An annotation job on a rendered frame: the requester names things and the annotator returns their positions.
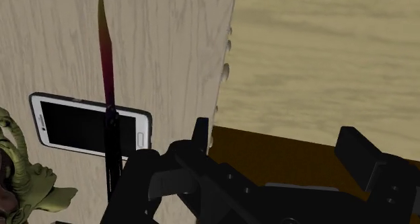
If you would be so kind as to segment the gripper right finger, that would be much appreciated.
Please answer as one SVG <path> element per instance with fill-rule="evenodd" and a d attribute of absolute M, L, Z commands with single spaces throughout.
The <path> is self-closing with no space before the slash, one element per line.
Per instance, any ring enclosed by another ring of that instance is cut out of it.
<path fill-rule="evenodd" d="M 372 224 L 409 224 L 420 178 L 417 167 L 381 152 L 352 126 L 341 127 L 335 155 L 357 185 L 370 193 L 366 217 Z"/>

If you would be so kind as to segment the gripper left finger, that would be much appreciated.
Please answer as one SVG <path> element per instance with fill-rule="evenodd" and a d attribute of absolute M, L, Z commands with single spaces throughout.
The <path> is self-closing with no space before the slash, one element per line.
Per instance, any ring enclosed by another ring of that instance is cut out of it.
<path fill-rule="evenodd" d="M 205 152 L 208 118 L 198 118 L 191 139 L 174 141 L 160 155 L 152 149 L 127 160 L 100 224 L 158 224 L 162 197 L 176 195 L 200 224 L 260 224 L 252 203 L 256 186 Z"/>

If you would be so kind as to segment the knife with red gradient blade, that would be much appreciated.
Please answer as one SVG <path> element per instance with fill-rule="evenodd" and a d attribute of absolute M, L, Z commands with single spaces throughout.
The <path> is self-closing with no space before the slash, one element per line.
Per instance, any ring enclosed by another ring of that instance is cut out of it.
<path fill-rule="evenodd" d="M 112 41 L 106 20 L 104 0 L 98 0 L 98 35 L 102 63 L 102 78 L 106 111 L 104 116 L 104 148 L 108 202 L 116 189 L 123 170 L 120 148 L 120 121 L 114 98 L 114 71 Z"/>

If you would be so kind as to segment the green creature figure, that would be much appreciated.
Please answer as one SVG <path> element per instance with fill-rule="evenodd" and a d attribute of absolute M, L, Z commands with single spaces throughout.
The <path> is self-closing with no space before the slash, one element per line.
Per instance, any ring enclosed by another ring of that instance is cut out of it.
<path fill-rule="evenodd" d="M 28 224 L 32 211 L 65 210 L 76 188 L 56 188 L 57 175 L 30 163 L 22 130 L 0 107 L 0 224 Z"/>

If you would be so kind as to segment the light wooden chest of drawers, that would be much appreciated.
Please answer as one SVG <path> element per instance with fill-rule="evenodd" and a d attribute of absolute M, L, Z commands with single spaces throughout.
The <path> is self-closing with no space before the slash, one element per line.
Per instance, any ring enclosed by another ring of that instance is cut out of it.
<path fill-rule="evenodd" d="M 164 153 L 212 118 L 234 0 L 104 0 L 119 106 L 153 116 Z M 22 129 L 34 163 L 78 192 L 68 209 L 34 211 L 29 224 L 99 224 L 107 204 L 102 157 L 41 145 L 28 97 L 35 91 L 104 101 L 98 0 L 0 0 L 0 107 Z"/>

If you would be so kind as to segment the white smartphone with black screen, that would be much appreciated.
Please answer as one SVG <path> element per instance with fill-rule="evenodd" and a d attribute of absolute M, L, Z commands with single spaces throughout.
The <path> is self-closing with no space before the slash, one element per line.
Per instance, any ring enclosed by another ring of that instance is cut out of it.
<path fill-rule="evenodd" d="M 29 103 L 38 139 L 46 147 L 105 156 L 106 105 L 66 96 L 34 92 Z M 120 116 L 122 159 L 139 149 L 151 148 L 150 112 L 117 106 Z"/>

